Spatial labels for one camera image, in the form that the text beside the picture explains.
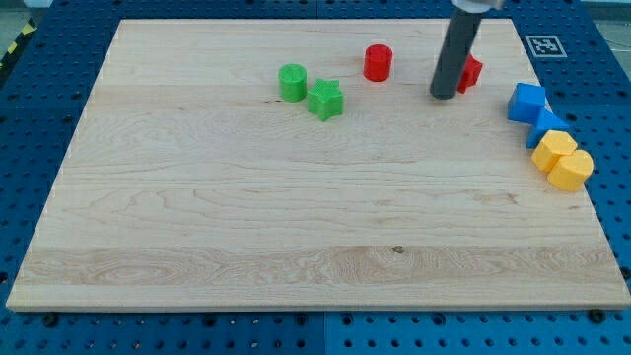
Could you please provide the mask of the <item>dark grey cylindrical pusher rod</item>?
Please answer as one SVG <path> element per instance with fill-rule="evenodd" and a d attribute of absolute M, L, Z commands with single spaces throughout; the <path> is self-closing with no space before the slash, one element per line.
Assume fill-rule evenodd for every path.
<path fill-rule="evenodd" d="M 455 95 L 482 18 L 482 13 L 453 9 L 430 85 L 435 99 L 449 100 Z"/>

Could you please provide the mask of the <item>silver metal rod mount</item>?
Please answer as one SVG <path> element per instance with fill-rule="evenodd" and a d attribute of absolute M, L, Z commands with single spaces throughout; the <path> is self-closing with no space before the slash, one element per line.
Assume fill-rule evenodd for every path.
<path fill-rule="evenodd" d="M 451 0 L 451 3 L 467 13 L 484 13 L 490 9 L 501 10 L 505 0 Z"/>

